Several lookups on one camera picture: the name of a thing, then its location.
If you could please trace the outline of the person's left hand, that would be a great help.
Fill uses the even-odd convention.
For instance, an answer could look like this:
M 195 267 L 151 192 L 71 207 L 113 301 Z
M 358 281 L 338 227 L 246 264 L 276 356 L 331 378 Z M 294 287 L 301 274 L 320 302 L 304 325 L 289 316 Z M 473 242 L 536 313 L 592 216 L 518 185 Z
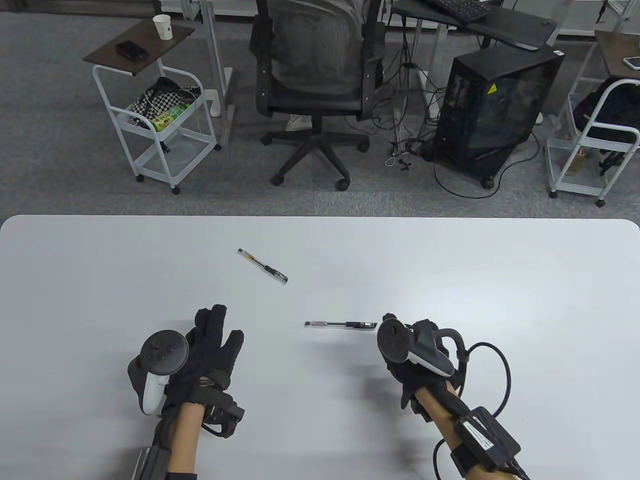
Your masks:
M 223 341 L 227 307 L 215 304 L 197 311 L 195 326 L 187 334 L 189 354 L 180 370 L 170 376 L 164 389 L 163 410 L 194 403 L 204 407 L 231 405 L 226 393 L 231 375 L 243 346 L 242 330 L 231 330 Z

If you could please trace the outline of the person's right hand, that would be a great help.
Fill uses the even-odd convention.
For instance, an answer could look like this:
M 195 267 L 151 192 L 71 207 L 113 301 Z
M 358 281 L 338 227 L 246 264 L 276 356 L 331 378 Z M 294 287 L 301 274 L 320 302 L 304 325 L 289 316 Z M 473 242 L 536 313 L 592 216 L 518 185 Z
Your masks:
M 434 397 L 439 397 L 448 386 L 457 390 L 464 382 L 450 360 L 439 330 L 427 318 L 405 324 L 393 313 L 382 316 L 376 335 L 377 347 L 387 370 L 402 385 L 402 409 L 411 403 L 414 413 L 424 414 L 426 410 L 418 406 L 418 390 L 426 388 Z

